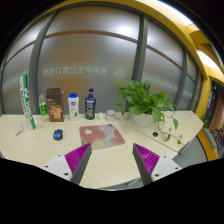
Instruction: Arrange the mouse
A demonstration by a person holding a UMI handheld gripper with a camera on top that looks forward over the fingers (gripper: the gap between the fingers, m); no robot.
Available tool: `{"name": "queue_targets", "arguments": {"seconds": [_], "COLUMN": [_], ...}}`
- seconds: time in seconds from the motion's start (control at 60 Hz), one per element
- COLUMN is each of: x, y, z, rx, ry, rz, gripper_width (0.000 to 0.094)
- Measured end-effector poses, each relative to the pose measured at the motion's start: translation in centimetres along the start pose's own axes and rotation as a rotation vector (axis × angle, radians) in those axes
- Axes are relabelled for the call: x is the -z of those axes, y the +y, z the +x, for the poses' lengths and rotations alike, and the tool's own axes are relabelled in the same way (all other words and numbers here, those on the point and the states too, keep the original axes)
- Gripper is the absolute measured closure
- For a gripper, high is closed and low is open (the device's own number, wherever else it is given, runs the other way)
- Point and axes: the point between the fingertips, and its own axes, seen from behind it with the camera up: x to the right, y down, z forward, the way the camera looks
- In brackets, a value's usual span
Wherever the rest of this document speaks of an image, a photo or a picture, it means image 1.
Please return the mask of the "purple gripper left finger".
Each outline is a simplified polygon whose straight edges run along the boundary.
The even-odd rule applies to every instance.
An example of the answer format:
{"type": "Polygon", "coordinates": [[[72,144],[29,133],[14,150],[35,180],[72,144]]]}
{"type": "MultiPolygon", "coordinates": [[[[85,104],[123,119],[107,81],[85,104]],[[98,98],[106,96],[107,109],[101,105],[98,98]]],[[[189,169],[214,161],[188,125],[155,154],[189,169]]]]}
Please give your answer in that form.
{"type": "Polygon", "coordinates": [[[57,154],[43,166],[43,169],[79,185],[91,154],[91,144],[88,143],[65,155],[57,154]]]}

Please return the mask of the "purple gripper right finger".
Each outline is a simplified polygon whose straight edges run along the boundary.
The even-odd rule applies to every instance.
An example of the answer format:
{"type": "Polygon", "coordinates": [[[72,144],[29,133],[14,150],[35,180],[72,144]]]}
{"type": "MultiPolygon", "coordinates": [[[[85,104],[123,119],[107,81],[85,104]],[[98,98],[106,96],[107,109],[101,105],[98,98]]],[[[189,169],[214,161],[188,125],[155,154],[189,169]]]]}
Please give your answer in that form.
{"type": "Polygon", "coordinates": [[[181,170],[181,167],[167,156],[159,156],[147,148],[133,144],[135,158],[143,185],[166,177],[181,170]]]}

